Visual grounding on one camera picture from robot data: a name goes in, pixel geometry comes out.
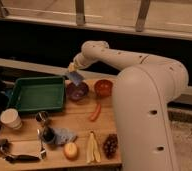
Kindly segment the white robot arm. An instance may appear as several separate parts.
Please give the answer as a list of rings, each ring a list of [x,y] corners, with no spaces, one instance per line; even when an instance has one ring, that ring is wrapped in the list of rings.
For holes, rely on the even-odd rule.
[[[180,171],[167,104],[188,87],[185,66],[174,59],[115,50],[105,41],[86,41],[72,62],[85,69],[101,61],[120,71],[112,105],[123,171]]]

